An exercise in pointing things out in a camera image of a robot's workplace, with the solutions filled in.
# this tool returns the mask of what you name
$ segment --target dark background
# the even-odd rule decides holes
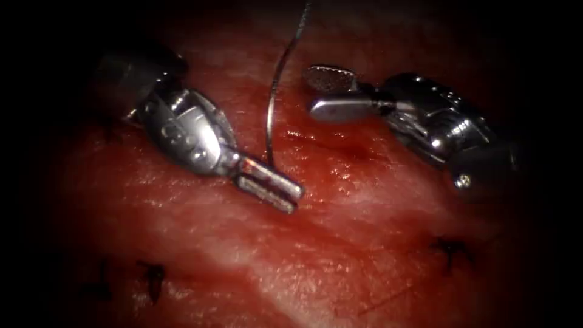
[[[395,8],[405,9],[408,5],[406,1],[392,2]],[[571,115],[576,118],[572,111],[577,111],[567,103],[572,91],[568,86],[578,84],[572,79],[576,76],[570,74],[574,68],[571,43],[576,43],[578,38],[573,37],[574,30],[567,26],[573,22],[567,16],[574,9],[561,2],[426,2],[438,8],[440,15],[460,30],[471,24],[479,27],[481,33],[501,40],[508,59],[519,73],[513,75],[517,77],[515,98],[519,105],[508,124],[527,142],[530,150],[528,197],[532,207],[527,219],[548,231],[548,239],[541,242],[548,245],[549,251],[540,255],[540,269],[548,271],[550,277],[540,282],[540,297],[546,303],[548,322],[541,325],[558,326],[557,320],[562,318],[559,312],[569,293],[559,289],[557,281],[570,281],[564,277],[567,271],[563,263],[580,258],[571,258],[573,251],[559,246],[559,240],[568,239],[565,224],[577,221],[570,217],[579,216],[567,210],[568,195],[577,193],[577,171],[564,168],[571,161],[571,154],[578,150],[568,146],[570,135],[565,123]],[[146,5],[95,1],[34,5],[24,11],[26,15],[19,20],[19,26],[9,32],[15,40],[15,45],[10,46],[17,57],[14,63],[22,61],[13,67],[19,69],[19,78],[14,82],[16,92],[11,94],[17,96],[11,98],[24,99],[26,106],[22,103],[15,106],[32,118],[26,121],[24,135],[20,124],[9,126],[9,134],[19,135],[19,142],[13,142],[12,137],[8,154],[13,154],[13,159],[5,155],[15,164],[15,174],[10,174],[9,182],[16,186],[16,209],[22,209],[8,215],[16,216],[17,233],[9,235],[17,238],[16,244],[9,248],[10,264],[6,265],[11,268],[9,290],[15,287],[10,300],[18,310],[15,313],[24,315],[18,315],[19,324],[50,324],[50,307],[39,304],[50,302],[59,292],[55,283],[58,274],[52,271],[55,258],[38,249],[36,240],[28,234],[31,227],[39,224],[42,215],[23,210],[36,204],[35,179],[43,173],[43,158],[36,150],[50,149],[50,145],[43,144],[43,134],[83,125],[87,117],[75,105],[104,44],[113,39],[131,38],[136,33],[153,35],[158,26],[172,20],[177,12],[195,19],[199,15],[216,15],[221,7],[229,5],[228,2]],[[13,209],[13,205],[8,204],[8,208]],[[12,221],[6,214],[5,219]]]

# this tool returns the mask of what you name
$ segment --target black suture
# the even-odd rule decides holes
[[[437,240],[431,244],[432,248],[438,249],[444,252],[448,257],[447,271],[450,272],[452,269],[453,255],[455,253],[462,253],[466,256],[466,259],[471,265],[475,264],[474,255],[468,251],[466,243],[459,240],[444,239],[438,237]]]
[[[141,260],[136,261],[136,264],[146,268],[144,278],[148,281],[148,295],[152,303],[156,305],[162,291],[162,281],[166,275],[164,267],[160,264],[148,264]]]

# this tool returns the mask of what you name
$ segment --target metal screw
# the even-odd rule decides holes
[[[457,179],[454,181],[454,185],[457,188],[469,188],[472,184],[472,181],[467,174],[460,174]]]
[[[190,154],[190,159],[193,163],[196,163],[206,157],[206,151],[204,150],[195,150]]]

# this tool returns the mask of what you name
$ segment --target fenestrated grasper jaw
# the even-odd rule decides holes
[[[304,72],[304,81],[310,88],[325,94],[357,91],[354,72],[330,65],[312,65]]]

